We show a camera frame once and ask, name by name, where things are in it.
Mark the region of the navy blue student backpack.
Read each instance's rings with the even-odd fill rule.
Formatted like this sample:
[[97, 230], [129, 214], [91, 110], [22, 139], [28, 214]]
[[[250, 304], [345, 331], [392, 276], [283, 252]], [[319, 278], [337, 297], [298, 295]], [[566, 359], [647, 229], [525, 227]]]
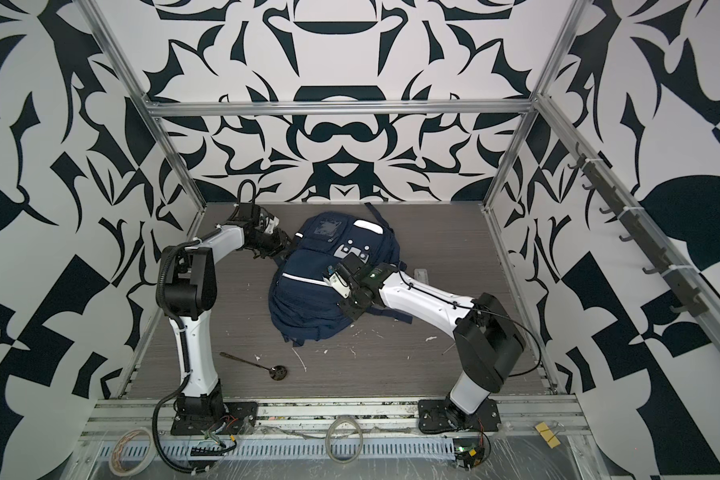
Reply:
[[394, 230], [375, 206], [366, 207], [372, 221], [336, 211], [308, 218], [276, 260], [268, 307], [273, 325], [292, 346], [331, 338], [353, 323], [340, 306], [344, 297], [324, 277], [344, 257], [354, 255], [371, 266], [406, 267]]

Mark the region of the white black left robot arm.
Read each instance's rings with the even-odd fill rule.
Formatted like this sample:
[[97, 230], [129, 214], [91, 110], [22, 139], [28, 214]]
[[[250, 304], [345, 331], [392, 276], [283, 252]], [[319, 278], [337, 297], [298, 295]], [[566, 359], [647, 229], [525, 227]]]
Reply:
[[160, 259], [156, 303], [170, 321], [178, 348], [181, 384], [169, 397], [176, 400], [181, 421], [215, 423], [226, 414], [210, 337], [218, 297], [216, 264], [240, 250], [280, 261], [291, 244], [279, 219], [256, 203], [254, 182], [245, 180], [238, 190], [230, 217], [202, 237], [167, 247]]

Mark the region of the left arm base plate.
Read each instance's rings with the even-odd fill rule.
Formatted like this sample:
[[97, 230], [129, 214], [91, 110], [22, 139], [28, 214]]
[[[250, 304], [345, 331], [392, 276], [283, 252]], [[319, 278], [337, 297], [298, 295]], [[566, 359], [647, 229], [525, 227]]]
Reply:
[[255, 426], [259, 404], [180, 396], [174, 406], [176, 413], [170, 429], [173, 436], [200, 435], [208, 430], [236, 435]]

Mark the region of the clear plastic pen box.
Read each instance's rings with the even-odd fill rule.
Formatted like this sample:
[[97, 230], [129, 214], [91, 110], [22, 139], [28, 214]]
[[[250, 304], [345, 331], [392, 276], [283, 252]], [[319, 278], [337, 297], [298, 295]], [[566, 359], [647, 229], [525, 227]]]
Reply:
[[426, 269], [415, 269], [414, 278], [423, 284], [429, 284], [429, 275]]

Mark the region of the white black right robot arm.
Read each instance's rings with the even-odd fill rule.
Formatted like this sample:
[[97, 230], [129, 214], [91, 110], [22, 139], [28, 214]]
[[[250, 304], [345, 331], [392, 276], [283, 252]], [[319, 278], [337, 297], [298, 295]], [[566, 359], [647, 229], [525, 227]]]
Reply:
[[342, 312], [357, 319], [378, 307], [382, 313], [422, 320], [449, 335], [462, 373], [444, 401], [453, 419], [473, 417], [514, 370], [533, 333], [513, 320], [501, 302], [483, 293], [477, 298], [457, 295], [422, 283], [397, 265], [375, 266], [350, 254], [324, 272], [340, 296]]

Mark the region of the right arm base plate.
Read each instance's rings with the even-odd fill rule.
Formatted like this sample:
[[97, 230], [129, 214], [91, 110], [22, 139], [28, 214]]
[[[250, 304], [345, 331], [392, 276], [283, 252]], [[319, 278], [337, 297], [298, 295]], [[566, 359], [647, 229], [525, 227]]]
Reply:
[[417, 402], [418, 429], [427, 435], [458, 431], [497, 432], [502, 423], [495, 400], [485, 399], [472, 414], [466, 414], [449, 399]]

